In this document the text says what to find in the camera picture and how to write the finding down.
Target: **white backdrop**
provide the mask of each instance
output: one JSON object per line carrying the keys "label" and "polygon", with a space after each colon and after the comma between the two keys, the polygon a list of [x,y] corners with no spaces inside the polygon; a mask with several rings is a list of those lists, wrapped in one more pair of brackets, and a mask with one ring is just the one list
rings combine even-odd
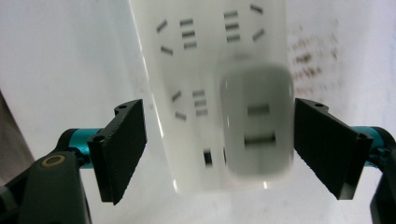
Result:
{"label": "white backdrop", "polygon": [[[93,223],[371,223],[377,170],[364,169],[355,200],[337,202],[298,155],[278,189],[175,194],[131,5],[0,0],[0,89],[36,159],[64,130],[104,127],[114,106],[145,100],[148,145],[123,200],[101,203],[93,170],[82,171]],[[395,135],[395,11],[390,0],[289,0],[296,96]]]}

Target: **white surface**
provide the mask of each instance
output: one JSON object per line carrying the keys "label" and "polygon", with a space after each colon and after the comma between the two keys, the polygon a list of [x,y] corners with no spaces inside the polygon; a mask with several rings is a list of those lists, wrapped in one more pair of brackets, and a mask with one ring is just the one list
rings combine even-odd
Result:
{"label": "white surface", "polygon": [[[289,0],[296,96],[395,135],[395,11],[385,0]],[[126,1],[0,1],[0,89],[36,158],[65,129],[102,127],[115,105],[144,98],[148,145],[123,200],[101,203],[82,171],[94,223],[371,223],[378,171],[364,169],[355,200],[337,202],[298,155],[278,189],[175,194]]]}
{"label": "white surface", "polygon": [[[131,1],[131,6],[177,191],[244,187],[246,180],[238,181],[238,176],[246,178],[253,173],[256,179],[251,182],[260,189],[263,182],[271,184],[279,178],[284,179],[290,171],[292,155],[290,74],[278,73],[271,77],[270,68],[262,68],[262,64],[272,67],[272,72],[275,66],[287,71],[285,1],[255,1],[256,10],[249,2],[228,0],[206,3],[135,0]],[[230,25],[237,25],[237,28],[226,29]],[[231,94],[224,91],[226,94],[221,95],[220,86],[225,79],[234,89],[233,78],[238,77],[231,77],[232,74],[239,72],[240,77],[246,77],[248,71],[255,69],[248,68],[247,61],[256,62],[250,62],[252,66],[260,63],[260,76],[268,79],[254,88],[251,84],[245,86],[260,94],[252,92],[253,97],[248,97],[242,91]],[[244,102],[238,102],[235,96],[245,97]],[[254,97],[272,102],[274,115],[262,122],[253,120],[248,127],[247,122],[237,121],[244,117],[243,108],[247,108],[244,104],[268,103]],[[276,104],[276,98],[285,104]],[[205,104],[196,106],[195,103],[200,102]],[[222,107],[224,102],[230,104]],[[230,129],[225,128],[223,119],[226,117],[233,126]],[[262,129],[265,126],[273,128],[267,132],[276,131],[276,147],[262,145],[262,150],[245,150],[245,135],[266,134],[263,130],[253,132],[257,124]],[[211,165],[205,164],[204,153],[210,153]],[[229,158],[227,164],[224,154]]]}

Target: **white plastic object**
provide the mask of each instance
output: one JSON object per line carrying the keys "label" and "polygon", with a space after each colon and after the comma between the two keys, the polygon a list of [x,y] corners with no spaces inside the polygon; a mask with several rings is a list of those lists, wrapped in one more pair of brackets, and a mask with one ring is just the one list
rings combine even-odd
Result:
{"label": "white plastic object", "polygon": [[[131,7],[175,189],[267,189],[284,179],[293,104],[285,1],[133,0]],[[250,103],[268,104],[270,114],[251,119]],[[275,134],[276,142],[245,148],[246,134]]]}

